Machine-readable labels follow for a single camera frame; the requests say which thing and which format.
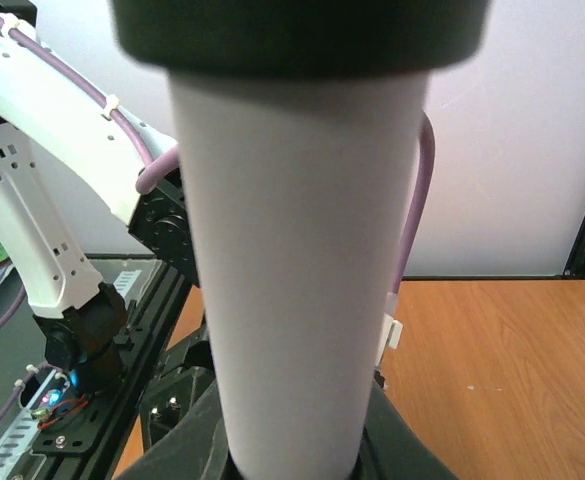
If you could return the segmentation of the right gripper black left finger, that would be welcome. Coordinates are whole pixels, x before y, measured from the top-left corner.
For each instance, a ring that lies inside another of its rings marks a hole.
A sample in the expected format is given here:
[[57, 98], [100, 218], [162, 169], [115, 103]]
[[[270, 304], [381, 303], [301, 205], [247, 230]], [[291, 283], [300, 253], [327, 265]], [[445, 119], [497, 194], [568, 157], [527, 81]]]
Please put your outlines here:
[[119, 479], [231, 479], [232, 458], [213, 382], [185, 417]]

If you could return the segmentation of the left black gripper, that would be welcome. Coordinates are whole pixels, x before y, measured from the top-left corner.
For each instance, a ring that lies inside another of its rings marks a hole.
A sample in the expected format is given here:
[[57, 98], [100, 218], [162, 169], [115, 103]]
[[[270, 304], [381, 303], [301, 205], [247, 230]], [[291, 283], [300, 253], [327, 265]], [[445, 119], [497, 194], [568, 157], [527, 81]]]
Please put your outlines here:
[[154, 445], [175, 428], [215, 379], [209, 344], [165, 351], [140, 402], [143, 444]]

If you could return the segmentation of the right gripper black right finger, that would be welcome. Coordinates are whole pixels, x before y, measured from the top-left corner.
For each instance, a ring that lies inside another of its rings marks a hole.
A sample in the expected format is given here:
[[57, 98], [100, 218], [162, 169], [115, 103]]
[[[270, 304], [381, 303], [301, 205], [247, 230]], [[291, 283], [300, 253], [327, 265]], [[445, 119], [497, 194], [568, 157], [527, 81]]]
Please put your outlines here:
[[412, 432], [378, 384], [371, 390], [357, 479], [457, 479]]

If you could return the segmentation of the white tripod music stand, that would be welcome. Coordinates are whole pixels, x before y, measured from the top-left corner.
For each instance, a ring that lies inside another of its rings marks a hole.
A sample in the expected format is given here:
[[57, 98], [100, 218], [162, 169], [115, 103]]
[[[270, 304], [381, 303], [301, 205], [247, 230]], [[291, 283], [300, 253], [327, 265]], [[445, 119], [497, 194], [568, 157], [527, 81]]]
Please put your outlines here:
[[354, 468], [432, 70], [484, 1], [117, 1], [169, 78], [230, 455], [247, 479]]

